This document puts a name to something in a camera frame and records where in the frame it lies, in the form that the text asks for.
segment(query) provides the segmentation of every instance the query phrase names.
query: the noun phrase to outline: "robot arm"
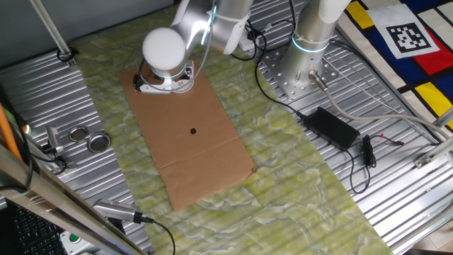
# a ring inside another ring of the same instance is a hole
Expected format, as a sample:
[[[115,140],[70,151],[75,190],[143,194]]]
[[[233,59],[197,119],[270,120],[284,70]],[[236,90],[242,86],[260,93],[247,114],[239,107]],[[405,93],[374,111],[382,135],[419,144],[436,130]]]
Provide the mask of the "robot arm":
[[[324,50],[349,2],[307,1],[297,20],[296,36],[281,62],[283,74],[290,81],[307,83],[310,71],[320,71]],[[198,43],[204,45],[210,37],[211,48],[231,54],[239,43],[252,3],[253,0],[216,0],[215,4],[208,0],[182,0],[171,27],[153,30],[143,42],[144,59],[152,72],[164,80],[164,89],[140,86],[134,81],[136,89],[145,93],[183,93],[190,89],[191,85],[183,88],[181,84],[193,79],[189,56],[194,47]]]
[[[150,32],[143,55],[155,75],[163,79],[182,76],[194,47],[208,40],[210,47],[226,55],[238,45],[253,0],[183,0],[170,28]]]

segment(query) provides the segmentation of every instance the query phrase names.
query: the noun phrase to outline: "silver cylinder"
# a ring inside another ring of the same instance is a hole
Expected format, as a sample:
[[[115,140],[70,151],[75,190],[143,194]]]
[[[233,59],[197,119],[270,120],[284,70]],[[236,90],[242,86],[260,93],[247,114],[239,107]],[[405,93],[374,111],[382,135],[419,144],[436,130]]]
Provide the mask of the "silver cylinder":
[[[337,24],[319,18],[319,4],[320,0],[310,0],[302,8],[295,36],[280,62],[282,75],[300,86],[311,83],[310,71],[322,72],[321,61]]]
[[[243,19],[248,15],[253,0],[217,0],[216,14],[235,19]],[[221,18],[214,20],[214,33],[212,34],[211,48],[220,52],[225,51],[231,33],[234,31],[234,26],[237,22],[226,21]]]

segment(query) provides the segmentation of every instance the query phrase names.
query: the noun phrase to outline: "colorful patterned fabric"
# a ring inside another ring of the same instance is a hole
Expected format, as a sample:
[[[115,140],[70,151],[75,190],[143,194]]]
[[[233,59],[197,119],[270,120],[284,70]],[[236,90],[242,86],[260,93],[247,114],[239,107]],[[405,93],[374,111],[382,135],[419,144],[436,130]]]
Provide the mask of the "colorful patterned fabric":
[[[423,24],[439,51],[396,59],[368,16],[368,9],[406,4]],[[352,22],[340,20],[342,29],[403,97],[428,120],[452,107],[453,101],[453,2],[445,0],[354,0],[346,8]],[[453,121],[447,126],[453,131]]]

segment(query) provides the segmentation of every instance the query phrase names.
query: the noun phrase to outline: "slotted metal surface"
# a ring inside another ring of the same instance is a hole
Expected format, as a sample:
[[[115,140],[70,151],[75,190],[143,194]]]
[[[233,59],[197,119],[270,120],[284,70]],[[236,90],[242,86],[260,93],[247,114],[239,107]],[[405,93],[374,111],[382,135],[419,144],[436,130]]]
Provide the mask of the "slotted metal surface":
[[[303,1],[294,1],[296,14],[303,4]],[[292,20],[286,0],[257,1],[253,5],[251,13],[254,28],[260,30],[267,24],[274,23],[282,18]],[[292,24],[290,23],[281,23],[265,31],[268,49],[288,42],[291,31]],[[263,47],[262,39],[260,39],[260,46]],[[279,55],[284,54],[285,48],[270,52],[268,56],[274,57],[277,51]],[[351,52],[335,45],[329,45],[324,57],[328,63],[344,75],[340,75],[335,81],[328,83],[329,91],[343,110],[353,115],[363,116],[389,114],[394,113],[394,110],[398,113],[412,115],[413,110],[402,99],[401,95],[395,93],[393,89],[379,80],[362,60]],[[433,148],[429,145],[433,142],[432,138],[421,125],[416,124],[414,127],[412,123],[397,119],[368,122],[349,120],[339,115],[338,111],[331,106],[323,92],[317,87],[306,88],[309,93],[297,100],[292,100],[280,88],[283,84],[278,84],[277,79],[268,67],[260,63],[259,70],[264,74],[282,102],[290,104],[291,107],[305,115],[313,113],[318,107],[323,107],[359,130],[362,137],[384,133],[386,137],[406,143],[405,146],[396,147],[384,139],[375,138],[372,140],[377,167],[370,169],[371,182],[369,188],[364,193],[357,195],[352,192],[350,186],[349,176],[352,166],[350,157],[304,127],[306,135],[310,137],[327,164],[351,193],[352,198],[377,233],[396,254],[403,253],[418,240],[450,220],[450,217],[441,218],[404,244],[392,246],[424,222],[434,218],[453,201],[453,190],[451,189],[453,167],[451,164],[442,165],[437,169],[430,168],[429,165],[426,168],[417,169],[413,163],[422,154]],[[382,103],[387,101],[388,106],[394,110],[378,103],[370,95],[379,99]],[[359,191],[364,187],[366,180],[361,139],[357,139],[349,151],[355,161],[352,181],[355,189]]]
[[[133,203],[132,195],[112,149],[99,154],[88,151],[86,143],[74,143],[68,133],[74,126],[84,126],[89,134],[103,130],[79,68],[68,68],[56,54],[18,64],[0,71],[0,84],[14,108],[31,126],[30,136],[40,145],[47,143],[45,126],[58,128],[64,152],[75,161],[76,169],[59,175],[71,189],[89,204],[99,198]],[[6,206],[0,200],[0,208]],[[127,236],[140,248],[151,247],[143,225],[123,223]]]

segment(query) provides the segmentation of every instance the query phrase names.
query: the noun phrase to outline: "metal rod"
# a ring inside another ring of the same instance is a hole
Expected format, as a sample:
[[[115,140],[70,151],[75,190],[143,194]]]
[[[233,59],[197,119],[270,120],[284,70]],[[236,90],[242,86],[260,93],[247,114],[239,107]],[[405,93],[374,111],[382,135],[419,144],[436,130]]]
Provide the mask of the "metal rod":
[[[35,8],[35,11],[38,13],[41,21],[44,23],[45,27],[49,31],[49,34],[54,39],[57,47],[61,51],[64,57],[68,57],[71,55],[71,50],[69,49],[68,45],[64,41],[62,35],[59,33],[58,28],[56,27],[55,23],[53,22],[52,18],[50,18],[49,13],[45,9],[44,5],[42,4],[41,0],[30,0],[30,3]],[[74,59],[68,61],[69,67],[75,67],[76,62]]]
[[[2,181],[25,185],[28,166],[1,145],[0,162]],[[27,193],[6,190],[1,194],[109,254],[145,254],[47,169],[33,172]]]
[[[438,117],[432,124],[434,124],[440,128],[440,127],[445,126],[452,120],[453,120],[453,107],[451,107],[444,114],[442,114],[440,117]]]

